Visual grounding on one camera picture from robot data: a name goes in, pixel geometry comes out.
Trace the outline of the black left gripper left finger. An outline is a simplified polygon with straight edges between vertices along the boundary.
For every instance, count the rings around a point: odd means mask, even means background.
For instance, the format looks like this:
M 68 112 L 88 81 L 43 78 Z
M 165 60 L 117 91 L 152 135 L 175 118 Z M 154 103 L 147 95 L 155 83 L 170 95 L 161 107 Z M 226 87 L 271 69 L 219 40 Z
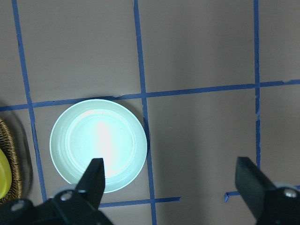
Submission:
M 102 158 L 91 160 L 75 190 L 94 208 L 99 208 L 105 190 L 105 168 Z

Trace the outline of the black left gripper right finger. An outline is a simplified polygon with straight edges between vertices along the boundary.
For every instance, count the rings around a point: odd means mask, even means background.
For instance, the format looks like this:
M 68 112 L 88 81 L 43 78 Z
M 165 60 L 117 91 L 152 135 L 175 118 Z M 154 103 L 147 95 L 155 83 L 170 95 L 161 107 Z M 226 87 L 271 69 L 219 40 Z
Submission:
M 262 211 L 268 191 L 276 186 L 248 157 L 237 157 L 235 186 L 250 211 Z

